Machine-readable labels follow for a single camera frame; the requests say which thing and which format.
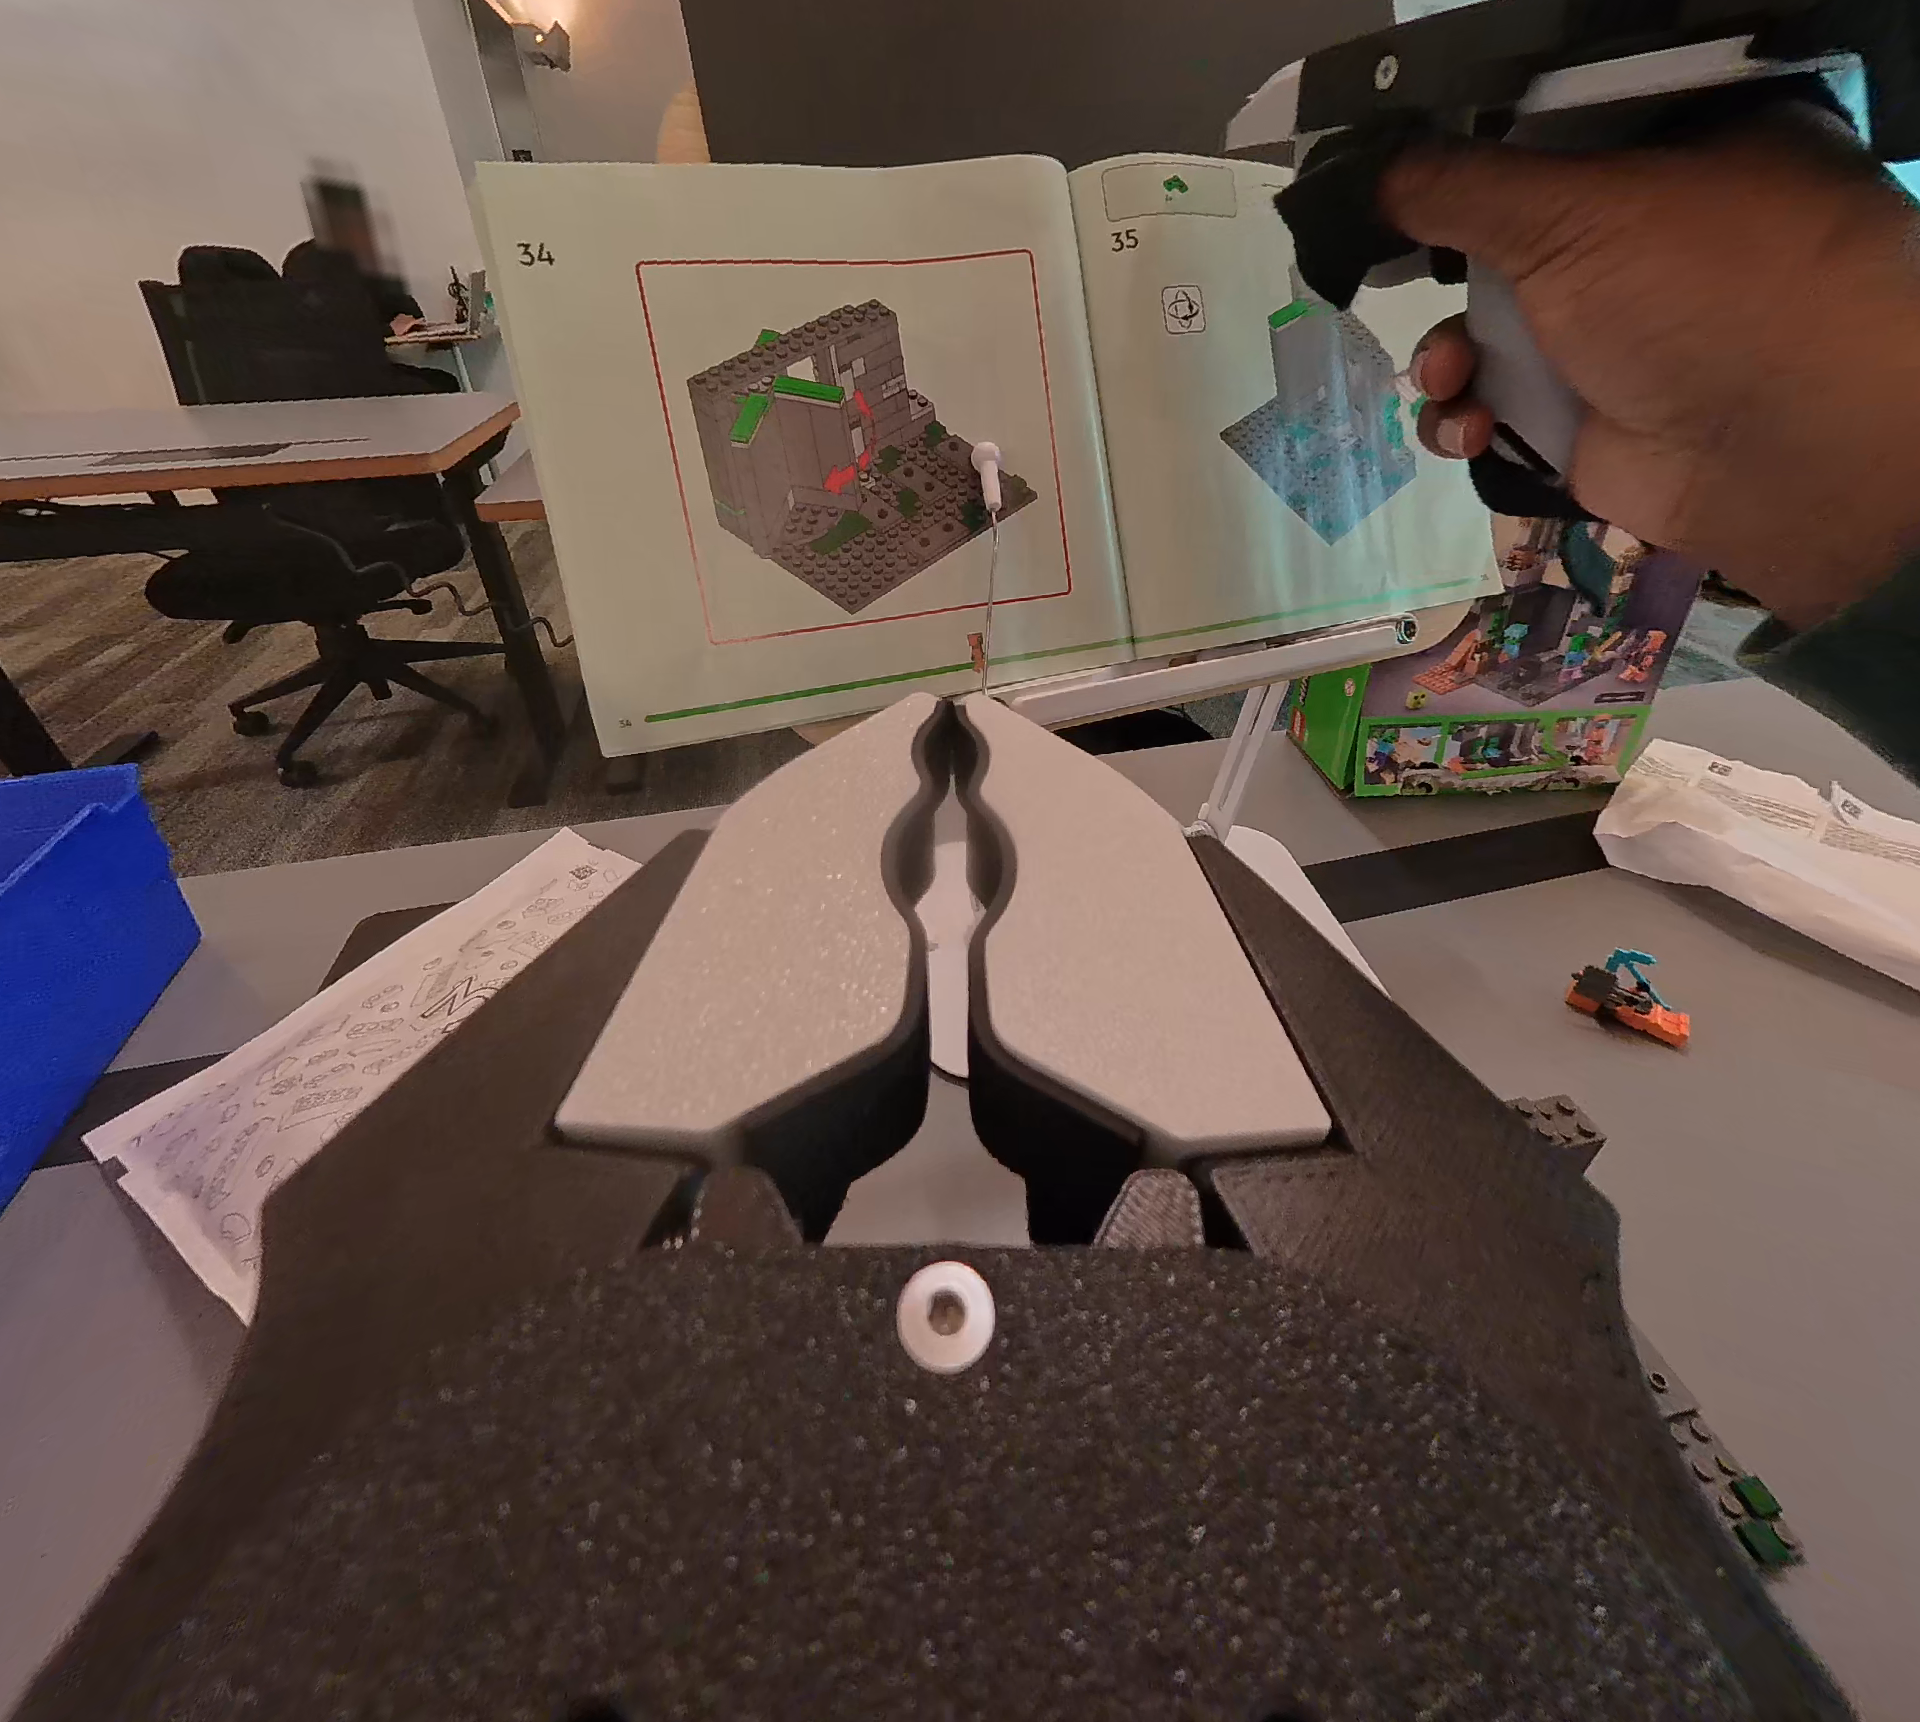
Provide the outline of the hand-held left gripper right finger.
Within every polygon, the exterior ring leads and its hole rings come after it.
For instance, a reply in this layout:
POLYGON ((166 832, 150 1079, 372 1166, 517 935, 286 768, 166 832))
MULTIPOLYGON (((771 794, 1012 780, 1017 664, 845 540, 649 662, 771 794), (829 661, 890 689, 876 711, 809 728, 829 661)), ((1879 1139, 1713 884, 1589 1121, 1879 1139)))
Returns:
POLYGON ((1323 1148, 1333 1115, 1183 823, 987 694, 956 706, 973 1129, 1036 1246, 1126 1181, 1323 1148))

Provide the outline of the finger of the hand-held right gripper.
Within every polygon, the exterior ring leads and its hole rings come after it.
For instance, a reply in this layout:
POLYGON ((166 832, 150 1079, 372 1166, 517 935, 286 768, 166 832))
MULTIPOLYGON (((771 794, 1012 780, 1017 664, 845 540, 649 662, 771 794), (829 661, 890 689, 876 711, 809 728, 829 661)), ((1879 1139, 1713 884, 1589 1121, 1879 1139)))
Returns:
POLYGON ((1295 60, 1267 79, 1226 126, 1223 154, 1228 160, 1292 171, 1301 83, 1307 63, 1295 60))

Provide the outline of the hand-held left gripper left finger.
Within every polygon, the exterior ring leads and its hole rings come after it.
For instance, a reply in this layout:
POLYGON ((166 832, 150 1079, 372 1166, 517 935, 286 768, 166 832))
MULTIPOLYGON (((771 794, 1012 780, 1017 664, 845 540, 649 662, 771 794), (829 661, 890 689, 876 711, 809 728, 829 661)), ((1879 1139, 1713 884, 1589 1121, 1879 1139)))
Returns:
POLYGON ((783 767, 697 851, 556 1130, 752 1168, 820 1242, 855 1182, 919 1134, 929 944, 954 715, 910 697, 783 767))

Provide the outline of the grey brick build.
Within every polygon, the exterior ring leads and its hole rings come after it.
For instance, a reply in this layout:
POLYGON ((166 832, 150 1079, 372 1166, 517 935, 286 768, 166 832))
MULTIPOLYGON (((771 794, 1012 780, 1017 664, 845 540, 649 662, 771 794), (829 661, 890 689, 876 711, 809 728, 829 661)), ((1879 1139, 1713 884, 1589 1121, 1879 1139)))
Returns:
MULTIPOLYGON (((1509 1106, 1575 1175, 1587 1177, 1606 1142, 1606 1134, 1587 1110, 1567 1095, 1513 1100, 1509 1106)), ((1773 1488, 1716 1434, 1695 1393, 1644 1331, 1628 1324, 1628 1343, 1639 1361, 1644 1394, 1697 1494, 1702 1494, 1748 1563, 1765 1577, 1801 1566, 1807 1547, 1787 1522, 1773 1488)))

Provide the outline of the blue plastic bin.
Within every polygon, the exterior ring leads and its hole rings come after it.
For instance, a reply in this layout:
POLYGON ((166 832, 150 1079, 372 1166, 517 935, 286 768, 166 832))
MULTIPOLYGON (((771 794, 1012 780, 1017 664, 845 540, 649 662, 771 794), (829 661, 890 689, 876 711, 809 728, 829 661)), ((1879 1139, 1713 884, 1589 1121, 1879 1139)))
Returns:
POLYGON ((5 779, 5 1203, 201 941, 134 767, 5 779))

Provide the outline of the office desk with orange edge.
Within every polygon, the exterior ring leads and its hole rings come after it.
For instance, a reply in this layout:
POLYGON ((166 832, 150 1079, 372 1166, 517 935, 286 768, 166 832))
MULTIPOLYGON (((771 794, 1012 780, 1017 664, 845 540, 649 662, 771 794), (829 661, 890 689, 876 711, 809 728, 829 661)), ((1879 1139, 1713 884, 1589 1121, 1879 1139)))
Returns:
POLYGON ((513 393, 385 395, 6 417, 6 560, 190 549, 212 506, 163 495, 433 478, 460 529, 502 642, 530 745, 508 805, 542 807, 566 746, 566 711, 496 522, 481 516, 483 467, 511 438, 513 393))

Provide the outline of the person's right hand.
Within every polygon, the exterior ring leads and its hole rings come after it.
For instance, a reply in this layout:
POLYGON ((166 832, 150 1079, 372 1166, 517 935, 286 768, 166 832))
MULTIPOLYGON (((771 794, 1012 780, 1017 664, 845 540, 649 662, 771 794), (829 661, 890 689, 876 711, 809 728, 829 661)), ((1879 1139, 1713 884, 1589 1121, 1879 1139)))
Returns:
POLYGON ((1575 500, 1812 631, 1917 558, 1917 201, 1834 116, 1690 144, 1439 143, 1379 184, 1587 405, 1575 500))

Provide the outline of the green toy brick set box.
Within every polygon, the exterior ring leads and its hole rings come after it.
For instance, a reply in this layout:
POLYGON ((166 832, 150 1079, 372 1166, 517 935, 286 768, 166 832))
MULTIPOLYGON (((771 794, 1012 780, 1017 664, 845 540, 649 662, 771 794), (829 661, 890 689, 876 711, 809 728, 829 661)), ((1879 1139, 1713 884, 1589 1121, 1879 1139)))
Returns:
POLYGON ((1282 727, 1354 798, 1614 784, 1702 568, 1597 522, 1495 520, 1500 588, 1435 651, 1291 684, 1282 727))

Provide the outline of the paper bag with line drawings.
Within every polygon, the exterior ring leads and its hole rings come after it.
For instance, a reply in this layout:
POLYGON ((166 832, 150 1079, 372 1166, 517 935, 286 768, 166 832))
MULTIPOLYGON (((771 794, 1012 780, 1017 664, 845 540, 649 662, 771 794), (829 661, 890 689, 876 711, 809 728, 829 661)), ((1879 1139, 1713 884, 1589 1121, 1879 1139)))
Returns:
POLYGON ((208 1069, 83 1139, 211 1295, 251 1324, 263 1210, 465 1019, 639 866, 564 828, 208 1069))

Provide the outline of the small orange brick figure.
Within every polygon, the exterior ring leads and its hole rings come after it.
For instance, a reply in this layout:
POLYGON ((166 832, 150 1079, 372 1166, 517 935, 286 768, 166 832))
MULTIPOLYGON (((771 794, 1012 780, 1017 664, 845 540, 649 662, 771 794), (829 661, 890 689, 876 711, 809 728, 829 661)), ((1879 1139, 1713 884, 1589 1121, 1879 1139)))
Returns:
POLYGON ((1690 1014, 1669 1006, 1652 983, 1656 963, 1649 953, 1614 949, 1605 963, 1572 973, 1565 1005, 1660 1047, 1687 1050, 1693 1040, 1690 1014))

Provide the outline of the black office chair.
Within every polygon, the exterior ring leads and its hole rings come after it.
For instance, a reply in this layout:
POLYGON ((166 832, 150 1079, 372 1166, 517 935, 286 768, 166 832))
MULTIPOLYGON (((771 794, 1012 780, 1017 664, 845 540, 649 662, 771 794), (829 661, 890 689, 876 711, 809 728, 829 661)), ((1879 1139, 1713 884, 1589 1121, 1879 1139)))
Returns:
POLYGON ((311 631, 315 657, 304 668, 228 704, 234 733, 260 737, 271 727, 271 703, 307 694, 300 719, 274 753, 284 789, 308 789, 320 779, 304 746, 355 692, 391 703, 394 691, 404 691, 481 733, 492 731, 492 717, 420 666, 499 654, 496 645, 378 639, 366 626, 383 613, 430 613, 417 585, 465 560, 467 540, 456 524, 375 511, 304 516, 286 506, 247 504, 242 513, 257 522, 169 556, 145 585, 145 600, 169 622, 221 626, 231 647, 254 631, 311 631))
POLYGON ((175 283, 145 278, 138 292, 183 409, 326 395, 332 366, 320 325, 254 251, 187 247, 175 283))

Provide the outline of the white paper bag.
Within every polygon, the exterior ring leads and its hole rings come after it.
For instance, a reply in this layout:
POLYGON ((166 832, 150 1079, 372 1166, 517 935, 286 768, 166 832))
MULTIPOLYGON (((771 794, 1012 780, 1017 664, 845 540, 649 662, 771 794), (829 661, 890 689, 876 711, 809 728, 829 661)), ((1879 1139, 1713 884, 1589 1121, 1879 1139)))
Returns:
POLYGON ((1723 894, 1918 989, 1918 825, 1832 782, 1652 740, 1597 819, 1605 860, 1723 894))

